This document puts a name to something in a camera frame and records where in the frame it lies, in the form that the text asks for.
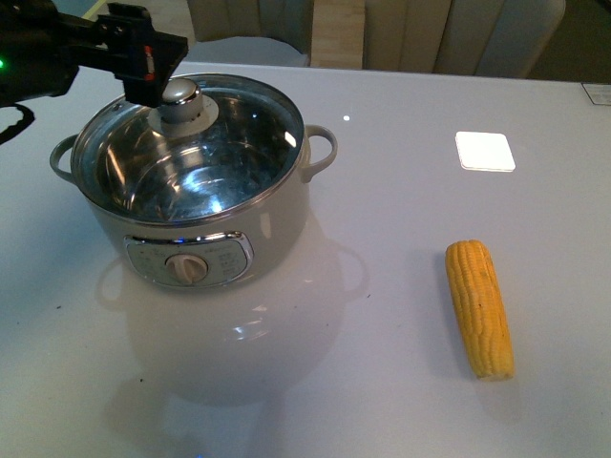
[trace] chair back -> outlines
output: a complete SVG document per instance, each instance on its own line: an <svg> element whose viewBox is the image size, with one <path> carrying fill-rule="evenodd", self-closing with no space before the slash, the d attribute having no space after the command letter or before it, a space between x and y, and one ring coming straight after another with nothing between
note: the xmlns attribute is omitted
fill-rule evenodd
<svg viewBox="0 0 611 458"><path fill-rule="evenodd" d="M368 69L526 77L565 0L366 0Z"/></svg>
<svg viewBox="0 0 611 458"><path fill-rule="evenodd" d="M311 56L314 0L188 0L195 38L231 37L283 41Z"/></svg>

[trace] pot handle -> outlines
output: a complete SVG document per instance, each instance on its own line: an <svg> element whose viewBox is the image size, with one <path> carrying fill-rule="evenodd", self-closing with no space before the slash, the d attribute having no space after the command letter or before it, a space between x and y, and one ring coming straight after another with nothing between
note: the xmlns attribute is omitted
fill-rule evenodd
<svg viewBox="0 0 611 458"><path fill-rule="evenodd" d="M64 154L70 150L74 146L74 142L76 141L76 135L69 136L68 138L64 138L60 141L53 151L51 151L51 157L49 157L49 163L51 164L51 168L55 172L55 174L68 181L69 183L74 184L73 174L70 172L66 172L59 168L59 160Z"/></svg>
<svg viewBox="0 0 611 458"><path fill-rule="evenodd" d="M337 138L333 132L326 127L316 125L305 126L305 135L307 135L308 138L311 136L321 136L322 138L328 140L328 142L331 144L331 152L327 157L319 160L318 162L314 162L313 164L308 164L303 168L302 180L304 183L309 183L312 180L312 177L319 172L322 172L331 164L331 162L335 160L335 157L337 157Z"/></svg>

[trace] table surface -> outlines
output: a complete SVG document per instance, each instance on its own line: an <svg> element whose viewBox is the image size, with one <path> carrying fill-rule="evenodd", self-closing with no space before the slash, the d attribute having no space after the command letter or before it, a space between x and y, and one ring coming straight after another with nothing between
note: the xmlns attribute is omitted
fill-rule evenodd
<svg viewBox="0 0 611 458"><path fill-rule="evenodd" d="M120 84L84 69L28 102L37 120L0 146L3 455L609 456L611 108L573 83L179 69L211 71L337 135L304 232L242 286L141 280L48 164ZM505 134L516 169L464 170L459 131ZM511 381L469 369L444 270L460 239L495 260Z"/></svg>

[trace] yellow corn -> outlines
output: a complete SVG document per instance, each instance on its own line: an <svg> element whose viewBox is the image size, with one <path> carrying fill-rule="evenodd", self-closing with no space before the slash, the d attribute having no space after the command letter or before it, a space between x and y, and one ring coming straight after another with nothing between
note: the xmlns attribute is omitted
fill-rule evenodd
<svg viewBox="0 0 611 458"><path fill-rule="evenodd" d="M446 250L446 272L454 313L475 375L487 381L511 379L514 352L488 249L479 240L453 243Z"/></svg>

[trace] lid knob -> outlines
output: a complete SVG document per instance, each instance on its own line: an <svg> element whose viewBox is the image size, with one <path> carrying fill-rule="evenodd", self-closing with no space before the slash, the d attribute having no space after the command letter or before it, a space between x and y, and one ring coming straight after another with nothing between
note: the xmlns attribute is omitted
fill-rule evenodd
<svg viewBox="0 0 611 458"><path fill-rule="evenodd" d="M210 127L219 117L219 106L201 93L198 83L189 78L171 79L162 104L151 112L149 124L166 136L188 136Z"/></svg>
<svg viewBox="0 0 611 458"><path fill-rule="evenodd" d="M193 121L203 110L200 86L188 78L170 80L161 99L161 118L170 124Z"/></svg>

